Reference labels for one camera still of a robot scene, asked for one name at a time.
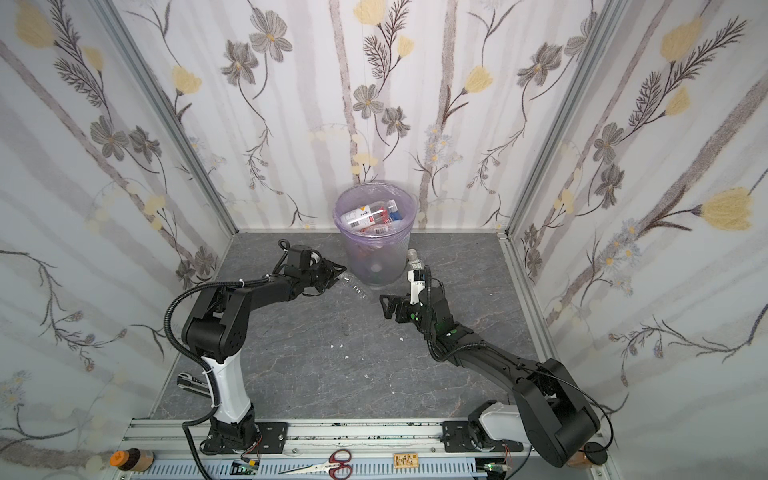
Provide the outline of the clear bottle white cap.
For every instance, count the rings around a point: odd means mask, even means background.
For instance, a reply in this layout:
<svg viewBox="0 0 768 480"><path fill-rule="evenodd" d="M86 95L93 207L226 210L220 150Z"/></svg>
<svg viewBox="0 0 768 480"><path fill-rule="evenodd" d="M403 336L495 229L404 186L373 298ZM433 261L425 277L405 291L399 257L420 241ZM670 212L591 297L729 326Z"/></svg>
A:
<svg viewBox="0 0 768 480"><path fill-rule="evenodd" d="M339 282L362 300L368 300L371 297L367 288L359 283L353 275L347 272L344 272L339 276Z"/></svg>

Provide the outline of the red-cap clear bottle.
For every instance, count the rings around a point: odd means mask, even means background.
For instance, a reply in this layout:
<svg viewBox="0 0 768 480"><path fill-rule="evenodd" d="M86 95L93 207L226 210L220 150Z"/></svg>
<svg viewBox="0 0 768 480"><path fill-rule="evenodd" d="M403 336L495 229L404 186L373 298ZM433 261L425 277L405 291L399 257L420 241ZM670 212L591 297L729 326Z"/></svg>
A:
<svg viewBox="0 0 768 480"><path fill-rule="evenodd" d="M360 230L365 235L384 235L394 233L402 224L399 210L379 210L369 216L367 224Z"/></svg>

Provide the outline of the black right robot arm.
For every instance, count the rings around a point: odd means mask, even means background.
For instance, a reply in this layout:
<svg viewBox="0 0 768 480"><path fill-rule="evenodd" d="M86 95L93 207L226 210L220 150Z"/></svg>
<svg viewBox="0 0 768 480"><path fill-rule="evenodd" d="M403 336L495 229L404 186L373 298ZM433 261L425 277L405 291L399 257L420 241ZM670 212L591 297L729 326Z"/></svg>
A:
<svg viewBox="0 0 768 480"><path fill-rule="evenodd" d="M417 328L433 360L473 370L510 396L511 404L488 400L467 417L458 437L470 448L526 444L554 467L576 459L607 462L609 446L593 440L601 429L596 401L562 363L525 359L484 340L454 319L440 283L415 295L381 295L379 302L385 318Z"/></svg>

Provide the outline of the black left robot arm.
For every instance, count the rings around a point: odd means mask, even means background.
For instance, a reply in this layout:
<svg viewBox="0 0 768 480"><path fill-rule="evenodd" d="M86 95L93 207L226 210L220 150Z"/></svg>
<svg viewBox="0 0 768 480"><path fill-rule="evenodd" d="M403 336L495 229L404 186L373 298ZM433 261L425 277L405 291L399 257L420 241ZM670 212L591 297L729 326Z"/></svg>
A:
<svg viewBox="0 0 768 480"><path fill-rule="evenodd" d="M164 314L166 339L202 369L211 400L209 413L182 424L195 454L244 453L261 439L241 367L251 313L301 296L319 296L346 271L311 247L293 246L285 239L278 245L282 256L270 273L190 287L171 301ZM204 422L209 432L196 445L190 428Z"/></svg>

